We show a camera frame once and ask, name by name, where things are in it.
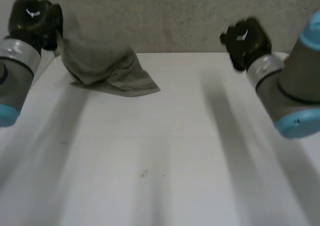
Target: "concrete wall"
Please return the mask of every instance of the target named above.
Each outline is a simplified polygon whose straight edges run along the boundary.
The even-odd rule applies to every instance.
[[[137,52],[220,52],[229,24],[257,16],[276,51],[289,50],[320,0],[52,0],[71,10],[82,33],[120,32]]]

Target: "dark spot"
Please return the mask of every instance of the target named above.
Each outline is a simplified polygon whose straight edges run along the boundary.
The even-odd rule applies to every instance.
[[[141,178],[144,178],[148,173],[148,170],[143,170],[142,174],[141,174]]]

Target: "gray cloth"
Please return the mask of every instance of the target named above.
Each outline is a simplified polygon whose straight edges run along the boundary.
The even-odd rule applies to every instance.
[[[119,36],[109,41],[84,38],[78,21],[64,14],[62,62],[76,81],[73,85],[125,97],[160,91],[144,71],[133,49]]]

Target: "robotic arm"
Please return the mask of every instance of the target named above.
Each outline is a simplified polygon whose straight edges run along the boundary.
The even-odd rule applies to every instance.
[[[233,67],[246,70],[283,137],[302,138],[320,131],[320,11],[306,25],[286,63],[272,55],[271,42],[255,18],[229,27],[220,41]]]
[[[41,49],[57,48],[57,31],[63,35],[61,8],[49,1],[18,0],[8,29],[0,49],[0,127],[12,126],[19,117],[41,62]]]

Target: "white table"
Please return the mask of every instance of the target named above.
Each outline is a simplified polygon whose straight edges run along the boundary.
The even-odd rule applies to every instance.
[[[139,59],[161,92],[48,67],[0,130],[1,226],[320,225],[319,135],[281,138],[224,53]]]

